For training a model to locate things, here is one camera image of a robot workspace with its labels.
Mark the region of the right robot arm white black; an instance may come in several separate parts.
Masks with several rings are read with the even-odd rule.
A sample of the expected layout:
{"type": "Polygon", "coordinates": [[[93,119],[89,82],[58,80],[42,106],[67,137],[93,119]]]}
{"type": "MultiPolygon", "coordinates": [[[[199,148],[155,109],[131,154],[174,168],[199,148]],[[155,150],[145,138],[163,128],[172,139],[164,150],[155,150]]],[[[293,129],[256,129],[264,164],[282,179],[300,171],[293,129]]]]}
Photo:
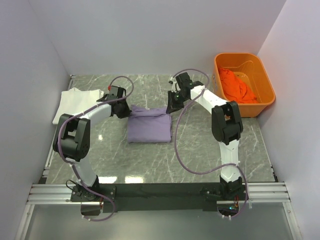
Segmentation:
{"type": "Polygon", "coordinates": [[[211,92],[206,84],[193,81],[186,70],[170,78],[166,113],[184,113],[191,103],[200,104],[211,114],[211,132],[219,144],[221,170],[219,185],[206,194],[219,200],[235,200],[245,192],[245,177],[239,169],[239,142],[243,132],[240,109],[235,101],[227,101],[211,92]]]}

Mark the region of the purple t shirt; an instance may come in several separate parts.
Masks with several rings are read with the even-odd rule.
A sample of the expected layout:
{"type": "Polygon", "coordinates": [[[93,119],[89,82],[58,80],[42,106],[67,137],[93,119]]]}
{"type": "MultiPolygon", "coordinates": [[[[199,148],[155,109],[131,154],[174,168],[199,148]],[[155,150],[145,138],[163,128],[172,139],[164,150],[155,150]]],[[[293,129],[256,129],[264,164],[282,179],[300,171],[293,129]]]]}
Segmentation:
{"type": "Polygon", "coordinates": [[[166,107],[131,106],[127,122],[128,143],[169,143],[172,139],[172,117],[166,107]]]}

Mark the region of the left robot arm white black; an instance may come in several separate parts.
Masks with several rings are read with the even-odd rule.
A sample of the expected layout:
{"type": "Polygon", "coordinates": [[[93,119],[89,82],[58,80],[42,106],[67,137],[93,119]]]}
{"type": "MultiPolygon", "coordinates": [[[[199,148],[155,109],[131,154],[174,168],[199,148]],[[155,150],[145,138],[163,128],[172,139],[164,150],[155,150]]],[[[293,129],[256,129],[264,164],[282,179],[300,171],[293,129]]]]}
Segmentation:
{"type": "Polygon", "coordinates": [[[88,201],[101,197],[99,178],[93,171],[87,155],[90,150],[91,127],[112,116],[129,117],[127,91],[110,85],[109,93],[82,113],[62,114],[59,118],[52,148],[69,164],[76,176],[73,192],[88,201]]]}

